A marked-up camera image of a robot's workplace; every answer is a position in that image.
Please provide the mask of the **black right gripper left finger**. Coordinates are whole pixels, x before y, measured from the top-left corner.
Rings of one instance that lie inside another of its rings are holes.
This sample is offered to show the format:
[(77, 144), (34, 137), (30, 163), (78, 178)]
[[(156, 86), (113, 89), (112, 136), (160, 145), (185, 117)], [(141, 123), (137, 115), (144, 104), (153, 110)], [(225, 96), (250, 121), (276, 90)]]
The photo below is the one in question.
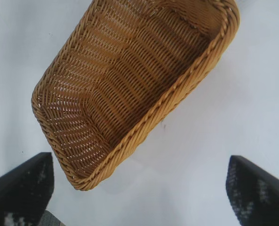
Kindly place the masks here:
[(0, 226), (36, 226), (54, 191), (51, 153), (39, 153), (0, 177)]

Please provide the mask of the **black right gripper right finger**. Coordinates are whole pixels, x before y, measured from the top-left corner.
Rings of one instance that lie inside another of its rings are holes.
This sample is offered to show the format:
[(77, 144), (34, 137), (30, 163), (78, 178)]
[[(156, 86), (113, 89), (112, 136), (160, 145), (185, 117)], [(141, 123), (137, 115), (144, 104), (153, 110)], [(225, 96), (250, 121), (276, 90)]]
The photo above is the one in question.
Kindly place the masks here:
[(240, 225), (279, 226), (278, 178), (250, 160), (232, 155), (225, 189)]

